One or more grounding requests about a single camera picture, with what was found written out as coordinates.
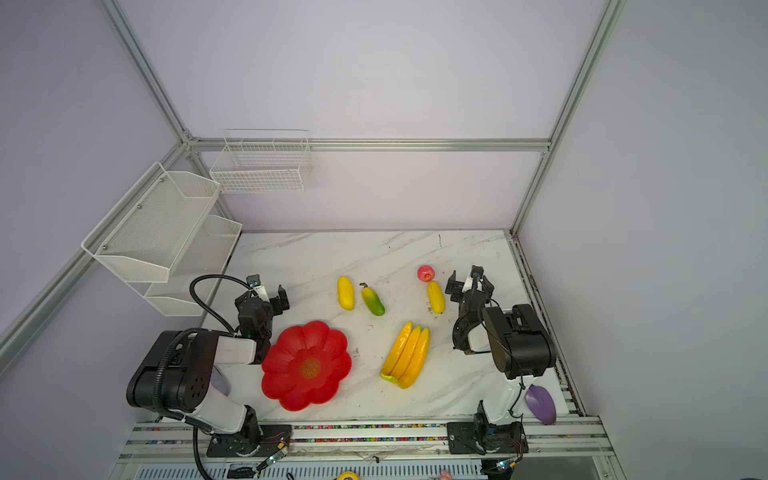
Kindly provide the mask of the red fake apple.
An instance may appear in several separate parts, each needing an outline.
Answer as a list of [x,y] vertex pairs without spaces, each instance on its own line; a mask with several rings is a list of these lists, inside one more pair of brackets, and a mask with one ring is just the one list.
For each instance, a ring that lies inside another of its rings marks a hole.
[[429,265],[422,265],[417,270],[417,276],[421,281],[430,283],[435,278],[435,271]]

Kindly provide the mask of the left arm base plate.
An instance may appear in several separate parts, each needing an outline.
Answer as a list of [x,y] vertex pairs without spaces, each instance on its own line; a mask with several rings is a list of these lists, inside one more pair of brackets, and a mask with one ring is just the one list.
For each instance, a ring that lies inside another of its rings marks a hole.
[[214,434],[207,447],[206,456],[267,458],[277,453],[280,446],[287,449],[292,433],[290,424],[260,424],[255,434]]

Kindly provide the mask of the yellow fake banana bunch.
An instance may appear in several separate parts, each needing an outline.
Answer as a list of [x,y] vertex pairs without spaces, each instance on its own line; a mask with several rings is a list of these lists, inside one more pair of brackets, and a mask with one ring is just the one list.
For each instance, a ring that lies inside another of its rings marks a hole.
[[410,388],[424,368],[430,345],[430,330],[408,322],[393,343],[380,370],[380,377],[400,389]]

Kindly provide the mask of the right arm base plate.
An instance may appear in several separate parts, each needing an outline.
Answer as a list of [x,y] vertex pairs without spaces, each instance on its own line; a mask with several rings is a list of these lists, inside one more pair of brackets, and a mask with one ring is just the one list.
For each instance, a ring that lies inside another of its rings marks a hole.
[[505,424],[492,423],[482,400],[471,421],[448,422],[446,429],[451,454],[523,455],[529,452],[523,423],[517,419]]

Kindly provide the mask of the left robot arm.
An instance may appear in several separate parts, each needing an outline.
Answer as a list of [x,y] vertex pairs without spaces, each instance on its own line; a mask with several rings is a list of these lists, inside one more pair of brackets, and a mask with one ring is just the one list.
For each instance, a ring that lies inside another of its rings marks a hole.
[[273,319],[290,303],[283,287],[273,297],[259,287],[238,297],[235,306],[238,333],[203,328],[162,332],[129,381],[128,404],[207,434],[258,439],[255,411],[215,386],[214,372],[219,366],[263,363],[271,348]]

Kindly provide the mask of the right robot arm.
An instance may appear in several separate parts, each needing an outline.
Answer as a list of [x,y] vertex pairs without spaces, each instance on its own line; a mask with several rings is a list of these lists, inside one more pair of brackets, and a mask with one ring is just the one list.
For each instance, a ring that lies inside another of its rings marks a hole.
[[545,425],[557,419],[557,404],[549,391],[534,383],[558,360],[554,343],[529,304],[507,310],[493,299],[494,286],[481,266],[474,265],[460,281],[455,273],[445,294],[458,304],[452,328],[456,350],[466,355],[489,354],[504,381],[479,402],[479,412],[492,424],[520,421],[530,414]]

